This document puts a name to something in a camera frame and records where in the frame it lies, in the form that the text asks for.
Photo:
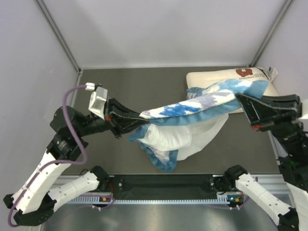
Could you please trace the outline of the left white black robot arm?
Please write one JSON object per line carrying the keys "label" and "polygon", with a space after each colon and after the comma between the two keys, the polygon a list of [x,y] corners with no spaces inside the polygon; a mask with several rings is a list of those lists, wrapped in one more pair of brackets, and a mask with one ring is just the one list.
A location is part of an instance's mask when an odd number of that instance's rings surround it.
{"label": "left white black robot arm", "polygon": [[66,202],[87,192],[102,192],[109,187],[109,175],[94,166],[84,176],[59,189],[52,189],[58,177],[71,165],[83,165],[88,142],[84,136],[111,131],[116,138],[148,124],[149,120],[116,99],[91,100],[89,115],[70,106],[59,108],[50,123],[56,132],[42,160],[24,186],[3,201],[11,227],[38,226],[47,221]]}

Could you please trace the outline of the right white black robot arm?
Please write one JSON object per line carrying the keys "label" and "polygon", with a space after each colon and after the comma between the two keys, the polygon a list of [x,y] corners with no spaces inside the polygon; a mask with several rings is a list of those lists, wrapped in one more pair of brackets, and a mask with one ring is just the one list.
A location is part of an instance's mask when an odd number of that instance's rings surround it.
{"label": "right white black robot arm", "polygon": [[259,205],[280,231],[308,229],[308,134],[303,119],[308,117],[308,102],[298,95],[260,99],[237,93],[250,125],[256,131],[270,131],[279,142],[285,157],[278,157],[279,171],[295,203],[292,207],[263,188],[240,165],[227,169],[223,175],[229,190],[244,192]]}

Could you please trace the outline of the blue white bear pillowcase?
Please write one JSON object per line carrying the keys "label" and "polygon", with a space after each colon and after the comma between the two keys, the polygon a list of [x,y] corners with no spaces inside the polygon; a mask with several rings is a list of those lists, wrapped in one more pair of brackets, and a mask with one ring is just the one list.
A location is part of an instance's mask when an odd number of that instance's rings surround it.
{"label": "blue white bear pillowcase", "polygon": [[235,95],[261,98],[269,83],[265,80],[227,79],[207,88],[187,89],[187,100],[146,110],[149,120],[129,136],[137,142],[152,164],[170,173],[178,161],[204,149],[219,133],[229,113],[241,108]]}

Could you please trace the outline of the cream bear pillow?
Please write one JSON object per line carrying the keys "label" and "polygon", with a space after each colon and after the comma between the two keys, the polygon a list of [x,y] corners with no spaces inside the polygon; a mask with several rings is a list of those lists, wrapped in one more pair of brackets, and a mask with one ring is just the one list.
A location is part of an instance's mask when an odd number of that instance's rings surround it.
{"label": "cream bear pillow", "polygon": [[191,72],[186,76],[187,100],[171,104],[173,116],[191,116],[193,121],[227,118],[242,113],[237,96],[278,97],[267,74],[260,68],[237,68],[212,72]]}

